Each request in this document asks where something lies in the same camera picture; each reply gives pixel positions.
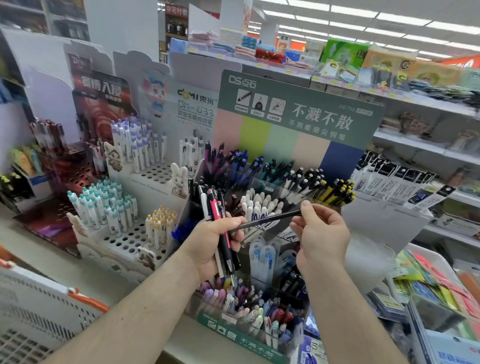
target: color stripe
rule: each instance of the color stripe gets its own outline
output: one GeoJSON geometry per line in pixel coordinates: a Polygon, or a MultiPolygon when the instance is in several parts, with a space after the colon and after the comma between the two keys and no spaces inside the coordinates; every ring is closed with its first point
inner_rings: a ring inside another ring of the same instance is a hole
{"type": "Polygon", "coordinates": [[[218,148],[221,143],[225,143],[224,153],[229,150],[237,149],[240,143],[240,130],[243,124],[241,115],[222,109],[216,110],[216,119],[213,129],[212,148],[218,148]]]}
{"type": "Polygon", "coordinates": [[[280,125],[272,124],[270,135],[265,145],[265,160],[275,158],[278,163],[290,162],[297,144],[300,132],[296,132],[280,125]]]}
{"type": "Polygon", "coordinates": [[[269,122],[253,119],[248,116],[243,117],[238,148],[241,151],[248,149],[248,162],[251,162],[265,152],[271,127],[272,124],[269,122]]]}
{"type": "Polygon", "coordinates": [[[325,157],[320,164],[328,183],[339,178],[348,180],[363,154],[362,149],[337,142],[330,142],[325,157]]]}
{"type": "Polygon", "coordinates": [[[330,143],[329,140],[318,136],[299,133],[297,145],[292,155],[292,159],[295,160],[295,169],[299,167],[318,168],[330,143]]]}

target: fluorescent light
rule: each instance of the fluorescent light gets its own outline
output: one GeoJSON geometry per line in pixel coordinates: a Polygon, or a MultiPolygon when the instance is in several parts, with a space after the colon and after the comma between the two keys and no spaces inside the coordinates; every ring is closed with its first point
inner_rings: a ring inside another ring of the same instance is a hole
{"type": "Polygon", "coordinates": [[[264,13],[271,16],[279,16],[280,18],[295,19],[292,14],[285,14],[284,12],[272,12],[270,10],[264,10],[264,13]]]}
{"type": "Polygon", "coordinates": [[[305,36],[305,38],[311,39],[311,40],[318,40],[319,42],[324,42],[324,43],[328,41],[328,39],[315,38],[313,36],[305,36]]]}
{"type": "Polygon", "coordinates": [[[314,30],[308,30],[308,29],[302,29],[302,32],[304,33],[310,33],[310,34],[315,34],[317,36],[328,36],[328,33],[322,33],[322,32],[316,32],[314,30]]]}
{"type": "Polygon", "coordinates": [[[265,2],[274,2],[275,4],[288,5],[287,0],[260,0],[265,2]]]}
{"type": "Polygon", "coordinates": [[[349,40],[350,42],[355,42],[355,38],[349,38],[347,36],[335,36],[333,34],[330,34],[331,38],[337,38],[337,39],[343,39],[343,40],[349,40]]]}
{"type": "Polygon", "coordinates": [[[418,52],[418,49],[413,49],[413,48],[405,48],[405,47],[399,47],[399,46],[392,46],[391,44],[386,45],[385,47],[391,48],[391,49],[396,49],[396,50],[403,50],[405,52],[418,52]]]}
{"type": "Polygon", "coordinates": [[[478,28],[477,26],[468,26],[468,25],[442,23],[442,22],[431,22],[430,24],[427,24],[427,27],[442,29],[442,30],[450,30],[452,32],[473,34],[475,36],[480,34],[480,28],[478,28]]]}
{"type": "Polygon", "coordinates": [[[305,38],[302,34],[295,34],[295,33],[289,33],[289,32],[278,32],[279,34],[286,34],[288,36],[297,36],[299,38],[305,38]]]}
{"type": "Polygon", "coordinates": [[[412,25],[419,25],[419,26],[424,26],[431,22],[431,20],[427,20],[427,19],[412,18],[410,16],[402,16],[402,15],[393,15],[393,14],[388,14],[386,12],[381,12],[380,14],[378,14],[377,19],[387,20],[389,22],[412,24],[412,25]]]}
{"type": "Polygon", "coordinates": [[[295,30],[296,32],[303,32],[302,28],[295,28],[294,26],[279,25],[278,27],[282,29],[295,30]]]}
{"type": "Polygon", "coordinates": [[[384,36],[396,36],[397,38],[401,38],[404,35],[406,35],[405,33],[391,32],[389,30],[376,29],[376,28],[367,28],[365,29],[365,31],[369,33],[383,34],[384,36]]]}
{"type": "Polygon", "coordinates": [[[331,12],[337,12],[339,14],[362,16],[364,18],[374,18],[378,12],[371,12],[370,10],[362,10],[355,8],[346,8],[345,6],[332,5],[331,12]]]}
{"type": "Polygon", "coordinates": [[[405,39],[411,39],[411,40],[417,40],[419,42],[425,42],[425,43],[433,43],[433,44],[446,44],[448,43],[448,40],[441,40],[441,39],[436,39],[436,38],[429,38],[427,36],[414,36],[412,34],[407,34],[403,38],[405,39]]]}
{"type": "Polygon", "coordinates": [[[330,22],[330,25],[331,26],[337,26],[339,28],[359,30],[361,32],[363,32],[365,30],[365,27],[360,26],[360,25],[352,25],[352,24],[337,23],[337,22],[330,22]]]}
{"type": "Polygon", "coordinates": [[[303,0],[288,0],[288,3],[291,6],[297,6],[299,8],[322,10],[324,12],[327,12],[330,10],[330,5],[321,4],[319,2],[310,2],[310,1],[303,1],[303,0]]]}
{"type": "Polygon", "coordinates": [[[442,53],[433,53],[433,52],[426,52],[424,50],[419,51],[420,54],[424,54],[426,56],[438,57],[438,58],[452,58],[452,56],[448,56],[442,53]]]}
{"type": "Polygon", "coordinates": [[[303,20],[304,22],[328,25],[328,20],[308,18],[306,16],[298,16],[298,15],[295,15],[295,17],[296,17],[297,20],[303,20]]]}
{"type": "Polygon", "coordinates": [[[469,49],[469,50],[474,50],[474,51],[480,52],[480,47],[479,46],[473,46],[471,44],[450,42],[450,43],[447,43],[445,45],[455,47],[455,48],[469,49]]]}

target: pink stripe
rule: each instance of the pink stripe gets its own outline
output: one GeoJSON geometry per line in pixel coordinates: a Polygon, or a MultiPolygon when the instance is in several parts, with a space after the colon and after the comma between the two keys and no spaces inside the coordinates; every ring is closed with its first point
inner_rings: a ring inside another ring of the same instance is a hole
{"type": "Polygon", "coordinates": [[[295,160],[295,169],[299,167],[318,168],[329,145],[329,140],[300,133],[292,155],[292,159],[295,160]]]}
{"type": "Polygon", "coordinates": [[[217,109],[213,133],[212,149],[218,148],[220,143],[225,143],[224,153],[237,149],[240,143],[240,129],[243,124],[242,116],[230,111],[217,109]]]}

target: person's left hand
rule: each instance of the person's left hand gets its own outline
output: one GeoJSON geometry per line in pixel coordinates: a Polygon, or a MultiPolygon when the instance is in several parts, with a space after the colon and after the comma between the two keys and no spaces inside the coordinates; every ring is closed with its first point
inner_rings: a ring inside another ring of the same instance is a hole
{"type": "MultiPolygon", "coordinates": [[[[200,277],[199,283],[210,279],[218,272],[214,253],[218,246],[220,234],[246,222],[246,218],[232,218],[227,212],[227,218],[215,221],[202,221],[195,226],[187,240],[181,245],[179,252],[186,254],[194,263],[200,277]]],[[[236,231],[234,239],[230,239],[230,246],[234,251],[238,252],[240,250],[239,242],[243,240],[243,236],[242,231],[236,231]]]]}

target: ceiling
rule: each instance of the ceiling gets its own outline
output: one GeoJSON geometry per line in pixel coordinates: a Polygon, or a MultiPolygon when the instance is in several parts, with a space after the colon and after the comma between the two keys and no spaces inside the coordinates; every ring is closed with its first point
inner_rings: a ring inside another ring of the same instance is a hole
{"type": "MultiPolygon", "coordinates": [[[[254,0],[253,6],[264,10],[266,21],[281,25],[281,32],[300,41],[347,37],[393,50],[418,50],[419,57],[432,60],[480,53],[478,0],[254,0]],[[395,17],[399,15],[416,19],[395,17]]],[[[255,11],[251,21],[265,22],[255,11]]]]}

